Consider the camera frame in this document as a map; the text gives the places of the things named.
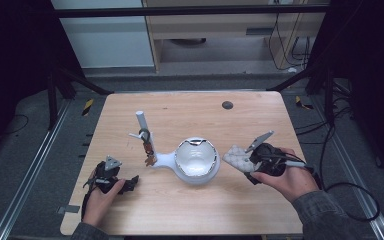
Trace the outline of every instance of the gray floor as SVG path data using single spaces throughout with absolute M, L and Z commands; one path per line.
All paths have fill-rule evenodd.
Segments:
M 128 74 L 123 77 L 91 77 L 99 86 L 117 92 L 131 91 L 182 91 L 182 90 L 264 90 L 286 80 L 293 73 L 277 70 L 271 61 L 267 46 L 261 39 L 207 39 L 202 45 L 178 45 L 167 41 L 158 74 Z M 62 215 L 57 209 L 68 204 L 71 191 L 80 171 L 87 144 L 91 140 L 105 96 L 74 84 L 77 96 L 69 102 L 66 118 L 52 144 L 49 154 L 35 179 L 17 221 L 12 227 L 10 238 L 61 239 L 59 231 Z M 303 94 L 305 80 L 285 90 L 282 96 L 294 127 L 302 127 L 322 121 L 319 111 L 308 110 L 295 104 L 295 97 L 302 96 L 309 104 L 318 105 L 322 95 L 307 98 Z M 88 116 L 82 116 L 88 99 L 94 99 Z M 59 106 L 65 100 L 59 97 Z M 337 103 L 339 111 L 347 103 Z M 0 142 L 0 220 L 16 194 L 36 152 L 47 134 L 48 112 L 46 92 L 22 100 L 17 114 L 8 126 L 8 132 Z M 319 166 L 321 144 L 327 133 L 321 128 L 311 134 L 299 136 L 306 160 Z M 375 165 L 375 156 L 362 134 L 358 124 L 352 119 L 352 112 L 336 119 L 335 138 L 329 141 L 323 158 L 323 173 L 326 184 L 349 181 L 347 165 L 343 153 L 338 150 L 338 142 L 347 151 L 357 175 L 380 202 L 381 217 L 384 219 L 384 169 Z M 339 199 L 344 209 L 364 217 L 358 192 L 350 188 L 339 188 L 332 193 Z M 362 239 L 384 239 L 373 230 L 374 222 L 354 221 Z M 281 239 L 269 236 L 269 239 Z

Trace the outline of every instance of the white bowl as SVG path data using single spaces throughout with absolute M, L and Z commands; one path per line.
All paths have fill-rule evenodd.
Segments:
M 187 177 L 199 178 L 210 174 L 217 162 L 217 151 L 206 139 L 193 137 L 176 149 L 174 160 Z

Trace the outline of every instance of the wooden table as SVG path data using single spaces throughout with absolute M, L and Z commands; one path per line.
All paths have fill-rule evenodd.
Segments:
M 222 107 L 224 101 L 233 108 Z M 297 213 L 271 187 L 254 186 L 224 161 L 212 181 L 193 186 L 170 169 L 146 167 L 137 134 L 136 111 L 145 113 L 159 153 L 169 153 L 186 138 L 208 139 L 223 156 L 232 145 L 249 146 L 274 130 L 274 146 L 293 148 L 303 158 L 282 96 L 277 92 L 167 92 L 108 96 L 97 124 L 70 205 L 81 206 L 83 184 L 107 155 L 123 165 L 120 178 L 140 176 L 133 192 L 115 199 L 102 229 L 111 235 L 245 235 L 301 233 Z M 79 213 L 66 213 L 61 232 L 71 235 Z

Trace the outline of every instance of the gray sleeve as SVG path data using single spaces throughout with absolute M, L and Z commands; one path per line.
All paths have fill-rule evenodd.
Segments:
M 79 223 L 76 230 L 74 230 L 71 239 L 75 240 L 108 240 L 108 235 L 100 229 L 93 227 L 86 223 Z
M 296 199 L 292 206 L 303 224 L 306 240 L 358 239 L 351 219 L 332 195 L 310 192 Z

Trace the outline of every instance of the floor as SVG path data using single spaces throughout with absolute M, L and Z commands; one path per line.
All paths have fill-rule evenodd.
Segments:
M 299 43 L 296 53 L 303 51 Z M 302 61 L 293 59 L 297 66 L 278 70 L 271 61 L 267 46 L 261 38 L 207 39 L 204 44 L 164 43 L 161 69 L 158 73 L 135 73 L 125 76 L 90 76 L 95 84 L 116 92 L 132 91 L 204 91 L 204 90 L 264 90 L 288 79 L 300 71 Z M 346 80 L 338 80 L 344 86 Z M 323 94 L 306 96 L 305 80 L 282 92 L 285 105 L 296 132 L 323 122 Z M 87 153 L 91 134 L 99 119 L 105 96 L 74 84 L 77 96 L 72 101 L 58 97 L 60 109 L 66 109 L 64 121 L 55 132 L 51 147 L 42 149 L 49 137 L 47 94 L 39 92 L 22 100 L 17 115 L 8 126 L 0 142 L 0 224 L 7 224 L 8 239 L 65 239 L 59 232 L 62 216 L 60 207 L 68 204 L 71 191 Z M 296 104 L 300 96 L 304 105 Z M 82 111 L 87 100 L 94 104 L 87 116 Z M 336 112 L 347 110 L 346 101 L 338 101 Z M 368 145 L 352 109 L 336 118 L 335 135 L 326 145 L 323 160 L 327 184 L 352 181 L 367 187 L 379 201 L 381 215 L 372 222 L 354 221 L 362 239 L 384 239 L 384 169 L 375 164 L 375 155 Z M 323 140 L 327 134 L 323 126 L 309 134 L 299 135 L 306 160 L 320 166 Z M 38 152 L 43 161 L 36 162 Z M 18 190 L 26 190 L 20 198 Z M 374 213 L 373 202 L 367 195 L 352 188 L 332 190 L 344 209 L 351 214 L 367 217 Z M 11 213 L 11 221 L 6 213 Z M 285 239 L 286 236 L 268 236 Z

